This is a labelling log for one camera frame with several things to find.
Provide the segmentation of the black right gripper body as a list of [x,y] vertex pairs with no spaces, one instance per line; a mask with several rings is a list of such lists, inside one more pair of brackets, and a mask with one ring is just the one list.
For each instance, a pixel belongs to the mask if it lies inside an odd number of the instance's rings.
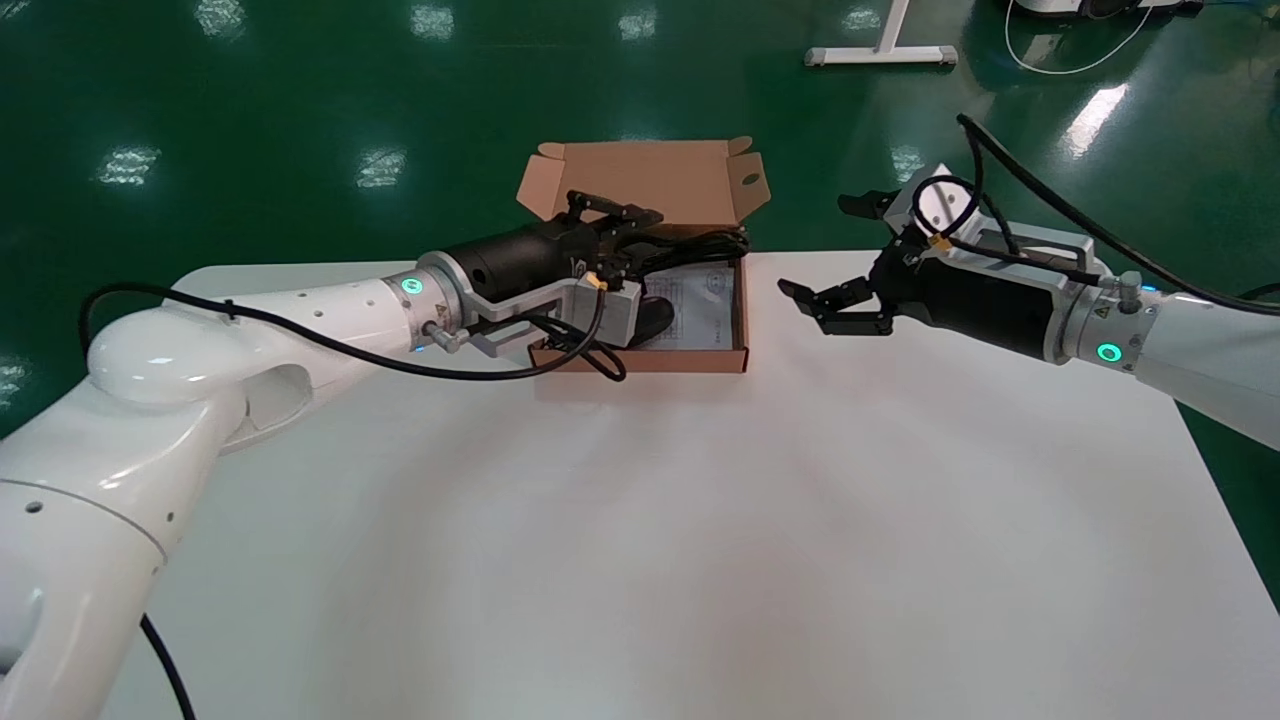
[[888,337],[893,320],[964,334],[1044,363],[1065,363],[1061,347],[1066,273],[1048,263],[951,264],[886,249],[870,269],[879,301],[874,334]]

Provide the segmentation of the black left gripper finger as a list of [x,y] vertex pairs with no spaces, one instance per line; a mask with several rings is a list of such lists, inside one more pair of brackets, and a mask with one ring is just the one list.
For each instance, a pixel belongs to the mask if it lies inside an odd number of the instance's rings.
[[645,277],[659,270],[666,246],[657,238],[618,240],[596,256],[598,277]]
[[616,202],[577,190],[568,191],[566,201],[564,217],[571,224],[585,225],[598,237],[605,240],[664,223],[664,215],[660,211],[640,208],[635,204]]

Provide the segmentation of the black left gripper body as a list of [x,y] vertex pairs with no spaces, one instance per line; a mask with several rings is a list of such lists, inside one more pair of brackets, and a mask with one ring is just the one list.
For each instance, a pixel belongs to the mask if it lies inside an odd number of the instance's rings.
[[586,223],[539,222],[444,250],[475,293],[506,301],[579,278],[595,258],[599,233]]

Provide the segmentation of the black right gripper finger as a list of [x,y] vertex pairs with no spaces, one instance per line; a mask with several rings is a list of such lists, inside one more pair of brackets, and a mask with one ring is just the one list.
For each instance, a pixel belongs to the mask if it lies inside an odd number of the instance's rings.
[[886,337],[893,332],[893,307],[852,311],[852,307],[876,297],[865,277],[845,281],[822,291],[778,279],[778,290],[804,316],[813,319],[823,334]]
[[870,190],[859,195],[841,193],[838,196],[838,209],[847,217],[882,222],[887,215],[893,214],[893,206],[900,193],[901,190]]

